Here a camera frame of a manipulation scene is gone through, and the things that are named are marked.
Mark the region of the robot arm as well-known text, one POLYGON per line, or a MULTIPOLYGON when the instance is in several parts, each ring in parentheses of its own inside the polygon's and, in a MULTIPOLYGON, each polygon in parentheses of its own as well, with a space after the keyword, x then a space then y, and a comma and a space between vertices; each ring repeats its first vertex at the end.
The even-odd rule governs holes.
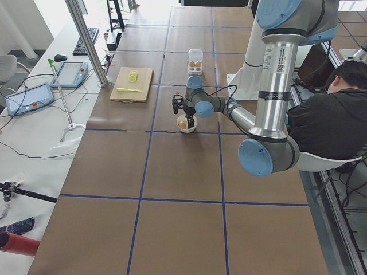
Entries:
POLYGON ((210 96, 200 76, 191 76, 186 94, 175 110, 183 109, 189 124, 193 116, 223 113, 247 138, 239 145, 239 161, 249 174, 267 176, 298 162, 296 141, 285 133, 290 86, 299 46, 331 40, 337 31, 338 1, 260 1, 252 34, 263 59, 259 73, 256 113, 232 96, 210 96))

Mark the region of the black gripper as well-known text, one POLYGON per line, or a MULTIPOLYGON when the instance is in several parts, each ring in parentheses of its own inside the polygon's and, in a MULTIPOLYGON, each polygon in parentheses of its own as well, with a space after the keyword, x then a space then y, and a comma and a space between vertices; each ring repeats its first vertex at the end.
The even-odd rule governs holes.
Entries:
POLYGON ((183 110, 184 110, 185 116, 186 116, 186 129, 189 129, 189 126, 190 126, 190 128, 193 128, 194 127, 194 117, 193 117, 193 115, 196 113, 195 108, 184 104, 183 105, 183 110))

